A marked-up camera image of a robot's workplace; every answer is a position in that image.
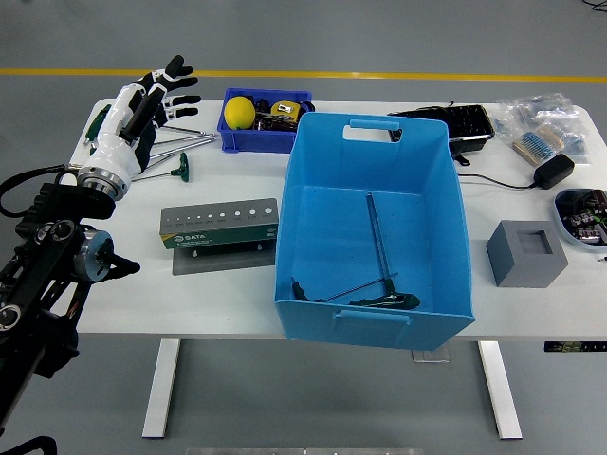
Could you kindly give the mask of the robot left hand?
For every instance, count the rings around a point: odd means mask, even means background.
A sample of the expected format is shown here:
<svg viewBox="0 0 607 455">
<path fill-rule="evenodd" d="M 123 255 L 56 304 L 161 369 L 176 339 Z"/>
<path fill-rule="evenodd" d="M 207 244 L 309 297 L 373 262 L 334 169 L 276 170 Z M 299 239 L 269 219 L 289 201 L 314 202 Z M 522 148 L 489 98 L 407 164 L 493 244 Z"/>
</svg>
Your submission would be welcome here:
<svg viewBox="0 0 607 455">
<path fill-rule="evenodd" d="M 79 178 L 109 175 L 127 182 L 148 165 L 156 129 L 169 120 L 197 113 L 198 96 L 173 96 L 180 88 L 197 84 L 193 69 L 180 55 L 166 67 L 151 71 L 121 88 L 96 139 L 95 152 Z"/>
</svg>

